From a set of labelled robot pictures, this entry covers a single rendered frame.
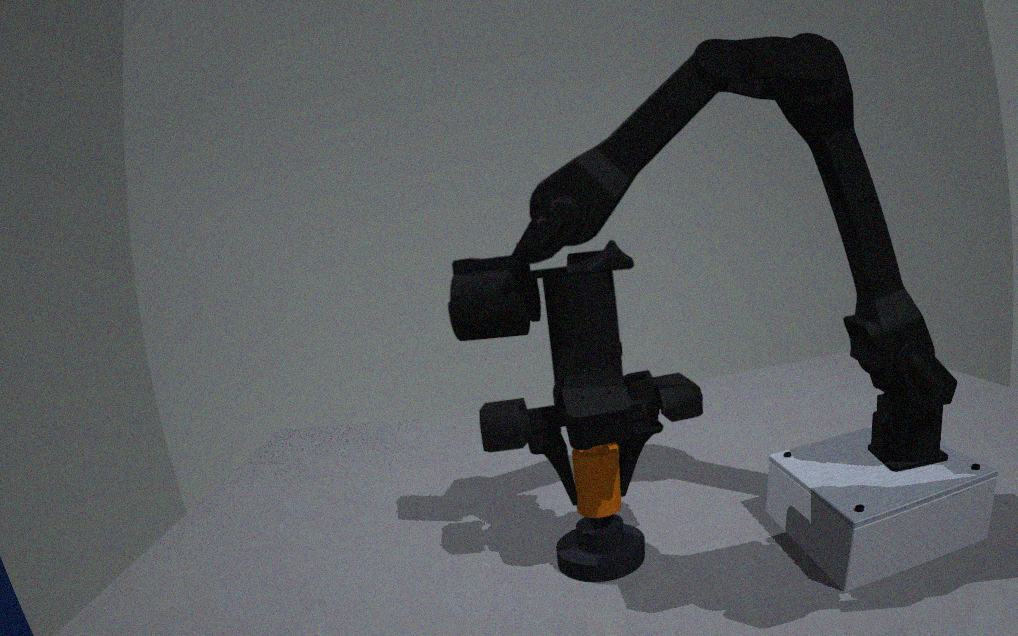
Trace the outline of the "orange knob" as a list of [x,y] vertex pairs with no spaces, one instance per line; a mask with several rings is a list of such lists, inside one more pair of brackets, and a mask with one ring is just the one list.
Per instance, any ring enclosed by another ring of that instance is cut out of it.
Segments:
[[578,514],[602,519],[620,511],[620,465],[616,443],[572,450]]

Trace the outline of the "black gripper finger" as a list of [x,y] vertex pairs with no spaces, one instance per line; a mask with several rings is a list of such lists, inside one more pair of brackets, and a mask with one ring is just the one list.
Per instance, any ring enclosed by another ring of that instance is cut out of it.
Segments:
[[627,496],[628,486],[630,480],[633,476],[634,470],[636,470],[637,460],[642,451],[643,445],[651,439],[653,433],[662,432],[663,425],[662,422],[654,422],[653,425],[634,427],[632,429],[632,437],[628,439],[627,442],[617,443],[617,450],[619,450],[619,465],[620,465],[620,488],[621,497]]
[[558,476],[560,477],[564,487],[566,487],[566,493],[572,500],[571,502],[572,505],[576,506],[578,505],[577,494],[576,494],[577,490],[575,486],[575,480],[573,480],[572,476],[573,473],[570,467],[570,462],[568,459],[568,448],[566,445],[566,441],[564,441],[562,435],[559,433],[559,436],[560,436],[559,444],[530,447],[530,441],[528,441],[527,443],[530,453],[536,455],[544,454],[546,458],[549,459],[550,463],[553,465],[556,472],[558,472]]

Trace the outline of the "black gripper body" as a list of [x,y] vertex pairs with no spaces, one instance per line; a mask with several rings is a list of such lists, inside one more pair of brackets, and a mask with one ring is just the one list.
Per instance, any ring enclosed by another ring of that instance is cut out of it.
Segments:
[[[617,367],[623,374],[622,345],[617,326],[613,329],[581,336],[550,334],[554,375],[556,364],[575,361],[575,371],[599,371],[601,358],[617,356]],[[560,366],[562,368],[563,366]],[[634,427],[659,422],[659,410],[669,421],[695,418],[703,413],[701,387],[685,375],[675,373],[653,377],[656,412],[646,420],[633,422]],[[480,407],[480,435],[484,451],[509,451],[560,443],[561,427],[566,421],[556,420],[555,406],[527,409],[524,398],[484,403]]]

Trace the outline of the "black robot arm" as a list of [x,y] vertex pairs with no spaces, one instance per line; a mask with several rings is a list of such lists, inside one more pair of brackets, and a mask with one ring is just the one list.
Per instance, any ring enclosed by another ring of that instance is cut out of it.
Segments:
[[[813,33],[792,38],[704,40],[605,141],[556,169],[530,195],[530,221],[514,254],[453,262],[448,313],[459,341],[528,336],[540,321],[543,278],[549,333],[581,336],[617,326],[612,270],[633,258],[613,239],[572,253],[567,267],[530,270],[564,246],[586,243],[637,174],[718,92],[776,101],[808,143],[856,286],[855,315],[843,317],[850,356],[882,395],[868,450],[893,472],[947,461],[943,406],[956,378],[935,357],[927,325],[902,284],[888,224],[854,130],[853,86],[843,55]],[[651,371],[623,375],[617,356],[599,371],[556,364],[553,399],[572,448],[624,443],[633,422],[656,412]],[[560,368],[560,366],[563,366]]]

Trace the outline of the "dark round pedestal with shaft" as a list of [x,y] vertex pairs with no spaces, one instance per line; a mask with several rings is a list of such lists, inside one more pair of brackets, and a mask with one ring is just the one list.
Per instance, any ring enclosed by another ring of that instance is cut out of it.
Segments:
[[617,580],[637,570],[645,556],[645,535],[636,526],[623,523],[617,514],[589,519],[556,542],[556,563],[572,580],[603,582]]

